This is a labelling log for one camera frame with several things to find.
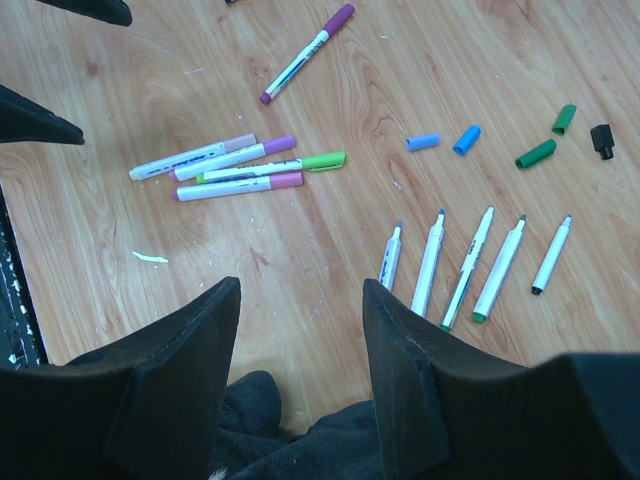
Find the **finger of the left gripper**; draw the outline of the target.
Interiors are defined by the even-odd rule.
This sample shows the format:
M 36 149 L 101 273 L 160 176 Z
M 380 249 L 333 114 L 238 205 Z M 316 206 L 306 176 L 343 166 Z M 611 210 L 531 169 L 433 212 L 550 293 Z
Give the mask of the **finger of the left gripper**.
M 0 86 L 2 143 L 41 142 L 83 145 L 83 131 L 46 108 Z
M 60 8 L 108 24 L 128 27 L 133 23 L 129 6 L 122 0 L 39 0 Z

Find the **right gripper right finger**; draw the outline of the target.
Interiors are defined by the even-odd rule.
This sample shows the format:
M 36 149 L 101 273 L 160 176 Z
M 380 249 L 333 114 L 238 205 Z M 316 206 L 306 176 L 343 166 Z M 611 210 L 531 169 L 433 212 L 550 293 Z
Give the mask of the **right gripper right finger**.
M 388 479 L 635 479 L 639 357 L 524 367 L 408 309 L 378 281 L 362 320 Z

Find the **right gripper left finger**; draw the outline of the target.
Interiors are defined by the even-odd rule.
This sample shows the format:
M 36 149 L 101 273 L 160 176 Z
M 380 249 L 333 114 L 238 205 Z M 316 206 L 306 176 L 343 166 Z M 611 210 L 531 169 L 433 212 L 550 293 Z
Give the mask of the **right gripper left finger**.
M 2 477 L 209 477 L 240 301 L 227 277 L 65 365 L 3 370 Z

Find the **sky blue cap marker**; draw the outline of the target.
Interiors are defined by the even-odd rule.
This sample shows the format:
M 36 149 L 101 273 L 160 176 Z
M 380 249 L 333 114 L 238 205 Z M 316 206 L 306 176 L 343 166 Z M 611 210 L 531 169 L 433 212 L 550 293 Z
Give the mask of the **sky blue cap marker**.
M 435 223 L 429 230 L 411 303 L 411 310 L 423 318 L 426 317 L 428 310 L 429 298 L 438 263 L 439 252 L 444 239 L 445 218 L 445 210 L 441 209 L 437 215 Z

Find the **periwinkle cap marker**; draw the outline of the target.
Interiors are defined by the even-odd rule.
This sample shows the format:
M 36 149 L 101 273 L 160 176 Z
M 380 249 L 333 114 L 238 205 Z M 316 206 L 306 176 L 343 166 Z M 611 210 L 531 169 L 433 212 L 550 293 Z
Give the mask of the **periwinkle cap marker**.
M 379 282 L 389 291 L 393 290 L 394 279 L 401 253 L 401 233 L 402 222 L 398 221 L 394 227 L 391 237 L 386 243 L 382 266 L 379 273 Z

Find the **dark green rainbow marker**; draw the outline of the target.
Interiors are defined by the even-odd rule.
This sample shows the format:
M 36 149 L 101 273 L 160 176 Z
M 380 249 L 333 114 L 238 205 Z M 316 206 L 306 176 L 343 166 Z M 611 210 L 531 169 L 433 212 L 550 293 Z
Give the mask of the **dark green rainbow marker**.
M 440 322 L 440 327 L 447 332 L 450 332 L 453 328 L 457 314 L 466 296 L 474 269 L 480 258 L 491 227 L 494 211 L 495 208 L 493 206 L 487 208 L 461 265 L 456 285 Z

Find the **pink cap marker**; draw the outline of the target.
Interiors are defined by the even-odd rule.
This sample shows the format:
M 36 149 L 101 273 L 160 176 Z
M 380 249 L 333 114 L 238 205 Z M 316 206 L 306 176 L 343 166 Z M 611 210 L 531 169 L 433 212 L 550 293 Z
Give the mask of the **pink cap marker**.
M 303 175 L 299 172 L 261 176 L 246 180 L 178 187 L 173 193 L 175 201 L 186 202 L 209 198 L 219 198 L 254 192 L 285 189 L 301 186 Z

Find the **black cap marker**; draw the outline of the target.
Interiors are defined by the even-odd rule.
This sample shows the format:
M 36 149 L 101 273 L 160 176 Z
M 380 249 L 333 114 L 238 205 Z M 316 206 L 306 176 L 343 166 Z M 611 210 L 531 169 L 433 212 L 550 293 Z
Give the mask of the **black cap marker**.
M 572 216 L 568 215 L 557 228 L 555 235 L 547 249 L 542 263 L 531 285 L 531 293 L 539 296 L 547 287 L 554 267 L 560 257 L 563 246 L 571 230 Z

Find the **light green cap marker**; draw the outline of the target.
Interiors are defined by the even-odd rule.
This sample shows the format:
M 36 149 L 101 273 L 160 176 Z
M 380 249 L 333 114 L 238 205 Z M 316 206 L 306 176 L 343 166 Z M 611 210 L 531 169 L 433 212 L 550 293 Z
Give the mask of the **light green cap marker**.
M 220 183 L 235 180 L 245 180 L 262 176 L 284 174 L 298 171 L 325 171 L 344 166 L 345 151 L 337 151 L 322 155 L 295 158 L 290 160 L 207 171 L 196 176 L 198 184 Z

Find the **sky blue pen cap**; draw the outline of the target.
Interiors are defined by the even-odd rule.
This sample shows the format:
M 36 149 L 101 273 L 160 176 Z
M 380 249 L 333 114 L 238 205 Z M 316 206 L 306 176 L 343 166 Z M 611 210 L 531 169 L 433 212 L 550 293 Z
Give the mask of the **sky blue pen cap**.
M 459 156 L 465 156 L 473 147 L 482 133 L 478 125 L 471 125 L 466 132 L 457 140 L 452 150 Z

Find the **periwinkle pen cap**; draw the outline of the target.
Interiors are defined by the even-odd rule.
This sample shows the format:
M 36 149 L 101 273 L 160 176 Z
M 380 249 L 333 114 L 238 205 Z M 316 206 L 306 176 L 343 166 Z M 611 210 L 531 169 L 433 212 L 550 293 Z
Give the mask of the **periwinkle pen cap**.
M 441 137 L 439 133 L 413 136 L 406 139 L 406 148 L 410 152 L 434 148 L 440 145 L 440 141 Z

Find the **dark green pen cap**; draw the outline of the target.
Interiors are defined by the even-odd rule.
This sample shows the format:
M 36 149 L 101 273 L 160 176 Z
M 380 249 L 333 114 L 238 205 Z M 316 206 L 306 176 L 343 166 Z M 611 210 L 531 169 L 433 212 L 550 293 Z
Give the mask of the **dark green pen cap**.
M 518 157 L 514 163 L 518 169 L 527 169 L 552 156 L 557 148 L 554 139 L 548 139 L 530 151 Z

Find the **black pen cap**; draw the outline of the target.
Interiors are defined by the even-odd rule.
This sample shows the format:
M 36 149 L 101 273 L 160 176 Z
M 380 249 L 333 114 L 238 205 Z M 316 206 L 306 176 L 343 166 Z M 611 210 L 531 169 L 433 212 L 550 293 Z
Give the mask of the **black pen cap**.
M 613 134 L 609 124 L 601 124 L 590 130 L 594 150 L 600 154 L 602 160 L 610 160 L 614 157 L 615 146 Z

